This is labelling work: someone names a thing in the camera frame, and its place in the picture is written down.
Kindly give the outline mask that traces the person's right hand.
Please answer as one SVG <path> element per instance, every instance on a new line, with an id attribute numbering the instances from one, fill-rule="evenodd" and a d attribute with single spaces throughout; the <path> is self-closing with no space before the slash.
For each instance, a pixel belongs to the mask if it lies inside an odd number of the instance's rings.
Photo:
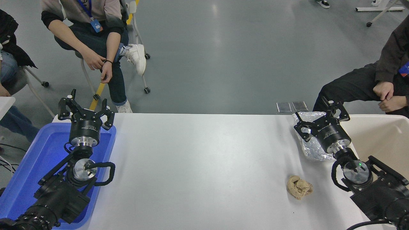
<path id="1" fill-rule="evenodd" d="M 104 65 L 105 58 L 98 55 L 93 50 L 82 51 L 81 55 L 91 70 L 101 70 Z"/>

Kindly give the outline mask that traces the person's hand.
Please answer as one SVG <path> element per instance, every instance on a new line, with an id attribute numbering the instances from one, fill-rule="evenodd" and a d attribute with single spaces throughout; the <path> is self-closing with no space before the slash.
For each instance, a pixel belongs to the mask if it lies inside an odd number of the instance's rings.
<path id="1" fill-rule="evenodd" d="M 373 92 L 383 100 L 390 100 L 393 97 L 394 85 L 391 82 L 380 81 L 373 88 Z"/>
<path id="2" fill-rule="evenodd" d="M 407 107 L 406 96 L 392 96 L 390 99 L 381 101 L 378 106 L 385 113 L 391 113 Z"/>

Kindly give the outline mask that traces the person's left hand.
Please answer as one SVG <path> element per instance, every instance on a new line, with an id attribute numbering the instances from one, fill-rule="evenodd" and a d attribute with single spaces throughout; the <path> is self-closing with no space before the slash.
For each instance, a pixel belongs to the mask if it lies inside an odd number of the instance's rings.
<path id="1" fill-rule="evenodd" d="M 109 83 L 112 78 L 112 62 L 106 60 L 101 67 L 101 83 Z"/>

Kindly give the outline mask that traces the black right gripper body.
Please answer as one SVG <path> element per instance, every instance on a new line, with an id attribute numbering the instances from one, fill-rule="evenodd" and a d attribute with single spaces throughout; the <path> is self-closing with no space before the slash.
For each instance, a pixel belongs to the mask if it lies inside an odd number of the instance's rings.
<path id="1" fill-rule="evenodd" d="M 338 123 L 320 124 L 312 129 L 312 135 L 317 138 L 325 153 L 336 153 L 351 144 L 351 138 Z"/>

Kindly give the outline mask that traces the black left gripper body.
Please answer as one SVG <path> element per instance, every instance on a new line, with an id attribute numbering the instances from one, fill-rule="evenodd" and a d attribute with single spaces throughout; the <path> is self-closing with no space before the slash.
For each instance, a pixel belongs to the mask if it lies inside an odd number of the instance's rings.
<path id="1" fill-rule="evenodd" d="M 73 112 L 69 140 L 73 141 L 78 137 L 90 137 L 99 141 L 102 122 L 100 117 L 96 117 L 97 120 L 93 120 L 95 115 L 96 112 L 91 110 Z"/>

